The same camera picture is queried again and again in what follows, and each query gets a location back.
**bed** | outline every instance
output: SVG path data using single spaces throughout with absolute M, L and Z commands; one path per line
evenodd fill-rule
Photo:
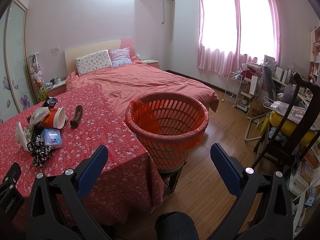
M 130 47 L 132 64 L 100 69 L 83 76 L 77 75 L 76 58 L 105 49 L 124 49 Z M 198 99 L 214 112 L 219 99 L 216 92 L 204 84 L 177 76 L 142 63 L 135 56 L 132 39 L 102 41 L 87 44 L 65 51 L 68 70 L 67 91 L 83 86 L 99 84 L 122 120 L 131 100 L 151 92 L 177 92 Z

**blue gripper pad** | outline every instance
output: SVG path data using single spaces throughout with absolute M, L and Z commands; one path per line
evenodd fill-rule
M 210 156 L 229 193 L 239 198 L 242 194 L 243 166 L 218 143 L 211 146 Z
M 89 195 L 107 161 L 108 149 L 100 145 L 90 159 L 83 160 L 76 168 L 77 194 L 80 199 Z

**patterned pillow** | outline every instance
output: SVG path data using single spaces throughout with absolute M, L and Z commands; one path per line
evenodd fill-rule
M 109 54 L 113 67 L 122 66 L 125 64 L 131 64 L 130 60 L 130 48 L 125 49 L 109 49 Z
M 79 76 L 83 76 L 99 69 L 112 67 L 112 62 L 108 50 L 103 50 L 77 58 L 76 65 Z

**wardrobe door frame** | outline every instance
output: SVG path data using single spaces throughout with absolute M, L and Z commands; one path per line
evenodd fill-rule
M 28 74 L 28 80 L 26 80 L 27 82 L 29 82 L 27 84 L 27 86 L 29 87 L 29 89 L 31 90 L 30 92 L 30 95 L 33 96 L 33 98 L 31 98 L 31 100 L 33 102 L 36 102 L 36 96 L 35 96 L 35 92 L 34 92 L 34 89 L 33 89 L 33 86 L 32 86 L 32 82 L 31 82 L 31 77 L 30 77 L 30 71 L 29 71 L 29 67 L 28 67 L 28 58 L 27 58 L 27 53 L 26 53 L 26 44 L 25 44 L 25 26 L 26 26 L 26 14 L 27 14 L 27 8 L 19 1 L 19 0 L 12 0 L 10 5 L 9 5 L 9 8 L 8 8 L 8 14 L 7 14 L 7 18 L 6 18 L 6 22 L 5 22 L 5 32 L 4 32 L 4 59 L 5 59 L 5 68 L 6 68 L 6 71 L 7 71 L 7 76 L 8 76 L 8 79 L 9 79 L 9 84 L 10 84 L 10 88 L 11 88 L 11 93 L 13 95 L 13 100 L 14 100 L 14 103 L 19 111 L 19 113 L 21 113 L 23 111 L 23 107 L 20 106 L 19 102 L 17 101 L 17 97 L 16 97 L 16 94 L 14 92 L 14 85 L 12 84 L 12 78 L 10 76 L 10 67 L 9 67 L 9 64 L 8 64 L 8 54 L 7 54 L 7 31 L 8 31 L 8 20 L 9 20 L 9 17 L 10 17 L 10 11 L 11 11 L 11 7 L 12 7 L 12 4 L 13 3 L 16 3 L 21 9 L 24 10 L 24 19 L 23 19 L 23 42 L 22 42 L 22 45 L 23 45 L 23 51 L 24 51 L 24 57 L 25 57 L 25 63 L 26 63 L 26 68 L 27 68 L 27 74 Z

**red floral tablecloth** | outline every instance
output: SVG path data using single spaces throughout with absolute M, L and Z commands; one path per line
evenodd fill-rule
M 64 106 L 69 119 L 73 118 L 76 106 L 82 105 L 83 118 L 77 129 L 72 129 L 70 122 L 61 129 L 63 147 L 55 150 L 42 168 L 32 164 L 30 153 L 23 150 L 14 139 L 16 122 L 20 121 L 22 127 L 27 127 L 26 117 L 42 104 L 0 125 L 0 180 L 13 162 L 17 162 L 22 171 L 16 187 L 25 198 L 25 203 L 14 219 L 15 225 L 25 228 L 28 198 L 37 173 L 60 175 L 89 158 L 101 144 L 108 147 L 108 162 L 90 195 L 83 198 L 97 222 L 105 225 L 124 223 L 132 207 L 143 213 L 151 213 L 161 205 L 163 181 L 152 158 L 121 121 L 98 85 L 79 88 L 57 98 L 59 102 L 55 107 Z M 67 220 L 70 219 L 67 212 L 65 215 Z

